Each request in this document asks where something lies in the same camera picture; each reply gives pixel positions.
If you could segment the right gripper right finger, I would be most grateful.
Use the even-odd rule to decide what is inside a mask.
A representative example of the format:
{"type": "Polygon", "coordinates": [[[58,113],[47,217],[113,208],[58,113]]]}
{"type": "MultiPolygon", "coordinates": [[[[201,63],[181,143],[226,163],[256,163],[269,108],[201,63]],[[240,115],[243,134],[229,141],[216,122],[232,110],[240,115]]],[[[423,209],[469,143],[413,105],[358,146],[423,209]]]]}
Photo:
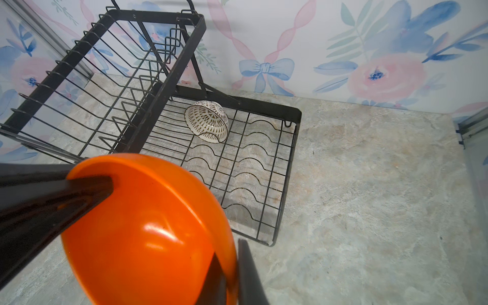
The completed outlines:
{"type": "Polygon", "coordinates": [[[246,240],[238,241],[238,293],[232,301],[227,292],[227,279],[214,255],[208,267],[197,304],[269,304],[259,273],[246,240]]]}

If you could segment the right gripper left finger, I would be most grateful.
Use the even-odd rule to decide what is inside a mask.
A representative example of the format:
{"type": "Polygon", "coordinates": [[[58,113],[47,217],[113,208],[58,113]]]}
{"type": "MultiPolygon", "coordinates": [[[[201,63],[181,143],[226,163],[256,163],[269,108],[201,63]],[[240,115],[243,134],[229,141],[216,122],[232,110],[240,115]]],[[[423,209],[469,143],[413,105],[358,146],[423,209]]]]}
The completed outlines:
{"type": "Polygon", "coordinates": [[[1,164],[1,287],[112,194],[110,177],[70,180],[73,168],[1,164]]]}

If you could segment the orange plastic bowl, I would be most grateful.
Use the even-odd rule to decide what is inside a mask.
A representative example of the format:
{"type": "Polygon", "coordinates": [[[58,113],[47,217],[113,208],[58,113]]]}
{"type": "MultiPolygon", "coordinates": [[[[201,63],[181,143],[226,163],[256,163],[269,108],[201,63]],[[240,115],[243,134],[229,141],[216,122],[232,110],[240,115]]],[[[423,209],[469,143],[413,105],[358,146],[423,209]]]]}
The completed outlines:
{"type": "Polygon", "coordinates": [[[195,304],[216,257],[238,298],[236,247],[220,203],[196,176],[154,156],[87,159],[68,179],[108,176],[113,193],[61,236],[94,304],[195,304]]]}

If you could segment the white lattice pattern bowl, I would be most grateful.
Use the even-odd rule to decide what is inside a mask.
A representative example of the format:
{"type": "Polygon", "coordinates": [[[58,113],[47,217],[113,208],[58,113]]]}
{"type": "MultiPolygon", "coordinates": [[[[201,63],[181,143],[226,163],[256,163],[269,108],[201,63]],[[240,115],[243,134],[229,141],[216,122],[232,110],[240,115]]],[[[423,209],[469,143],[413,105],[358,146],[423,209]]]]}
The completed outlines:
{"type": "Polygon", "coordinates": [[[184,112],[184,120],[195,136],[209,143],[222,143],[230,131],[229,118],[214,101],[200,100],[184,112]]]}

